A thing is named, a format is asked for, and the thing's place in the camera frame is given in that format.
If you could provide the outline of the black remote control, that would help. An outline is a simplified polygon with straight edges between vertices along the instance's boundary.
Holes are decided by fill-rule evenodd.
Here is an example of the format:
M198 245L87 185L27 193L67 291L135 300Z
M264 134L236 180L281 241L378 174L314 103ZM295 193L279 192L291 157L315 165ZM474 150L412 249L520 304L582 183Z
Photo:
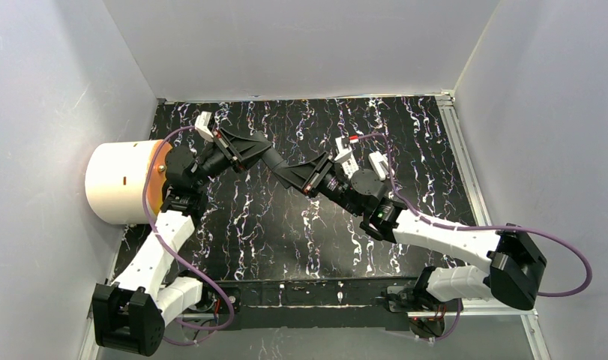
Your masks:
M298 181L294 178L292 167L275 148L267 149L262 155L262 161L284 188L297 185Z

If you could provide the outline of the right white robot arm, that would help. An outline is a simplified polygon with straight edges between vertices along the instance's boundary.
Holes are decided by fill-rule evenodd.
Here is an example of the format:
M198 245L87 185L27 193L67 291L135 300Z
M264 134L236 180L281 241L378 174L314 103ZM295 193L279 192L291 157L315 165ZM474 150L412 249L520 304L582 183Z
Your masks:
M322 194L360 217L359 227L375 240L423 247L465 262L455 268L427 266L414 283L390 291L385 299L394 311L437 308L467 298L495 299L521 311L534 307L547 260L525 232L490 233L452 222L438 226L391 198L374 171L359 169L347 178L327 153L298 165L282 160L271 171L285 188L307 197Z

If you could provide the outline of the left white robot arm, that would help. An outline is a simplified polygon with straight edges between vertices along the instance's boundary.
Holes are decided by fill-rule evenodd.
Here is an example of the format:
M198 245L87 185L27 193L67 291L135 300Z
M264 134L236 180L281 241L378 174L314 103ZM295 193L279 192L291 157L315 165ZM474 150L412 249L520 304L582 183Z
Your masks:
M153 355L166 327L214 292L229 312L234 305L213 279L189 265L185 276L164 280L179 250L202 217L203 187L228 169L243 172L271 148L263 133L237 136L223 129L193 130L208 143L203 160L168 139L111 142L98 146L88 163L85 191L94 213L109 224L149 224L151 231L128 266L91 298L98 346Z

